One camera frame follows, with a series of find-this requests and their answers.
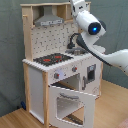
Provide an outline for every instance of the stovetop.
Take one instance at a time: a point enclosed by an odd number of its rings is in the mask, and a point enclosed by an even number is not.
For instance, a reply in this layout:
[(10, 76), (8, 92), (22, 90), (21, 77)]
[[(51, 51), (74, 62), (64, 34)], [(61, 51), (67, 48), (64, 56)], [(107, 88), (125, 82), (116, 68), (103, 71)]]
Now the stovetop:
[(73, 57), (70, 57), (61, 53), (54, 53), (51, 55), (36, 58), (33, 61), (48, 67), (57, 63), (67, 61), (69, 59), (73, 59)]

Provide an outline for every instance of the toy kitchen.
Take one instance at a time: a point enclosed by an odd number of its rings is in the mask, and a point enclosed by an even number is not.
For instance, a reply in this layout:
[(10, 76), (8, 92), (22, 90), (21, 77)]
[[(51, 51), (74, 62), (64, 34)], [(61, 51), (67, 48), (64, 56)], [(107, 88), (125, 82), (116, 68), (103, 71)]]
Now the toy kitchen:
[[(103, 64), (77, 45), (80, 30), (73, 23), (70, 3), (21, 6), (26, 110), (44, 128), (93, 128)], [(86, 7), (90, 11), (90, 2)], [(73, 115), (81, 108), (82, 120)]]

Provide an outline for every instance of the kitchen hood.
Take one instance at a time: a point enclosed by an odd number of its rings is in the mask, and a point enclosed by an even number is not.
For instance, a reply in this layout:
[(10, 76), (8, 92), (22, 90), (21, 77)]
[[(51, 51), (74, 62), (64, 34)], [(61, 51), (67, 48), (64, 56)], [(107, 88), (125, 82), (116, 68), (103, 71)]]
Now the kitchen hood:
[(53, 15), (52, 6), (44, 6), (43, 9), (44, 16), (34, 22), (36, 27), (64, 23), (63, 18)]

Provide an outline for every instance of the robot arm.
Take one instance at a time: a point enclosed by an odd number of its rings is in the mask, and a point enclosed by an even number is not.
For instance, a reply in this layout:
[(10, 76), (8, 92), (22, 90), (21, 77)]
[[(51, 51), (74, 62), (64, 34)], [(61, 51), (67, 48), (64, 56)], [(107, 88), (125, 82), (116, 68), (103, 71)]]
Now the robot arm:
[(85, 10), (85, 0), (70, 0), (70, 3), (73, 20), (78, 27), (83, 29), (83, 32), (77, 37), (77, 44), (102, 62), (118, 67), (128, 75), (128, 49), (109, 55), (104, 55), (94, 49), (93, 44), (106, 33), (104, 22)]

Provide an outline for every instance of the door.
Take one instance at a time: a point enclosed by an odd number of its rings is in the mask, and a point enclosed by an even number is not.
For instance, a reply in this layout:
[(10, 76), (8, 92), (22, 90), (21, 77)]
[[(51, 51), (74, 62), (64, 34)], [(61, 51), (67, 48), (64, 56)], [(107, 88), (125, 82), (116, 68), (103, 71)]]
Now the door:
[[(58, 128), (93, 128), (94, 109), (96, 96), (69, 90), (61, 87), (49, 88), (49, 121)], [(79, 109), (79, 104), (84, 107), (83, 123), (77, 124), (64, 117)]]

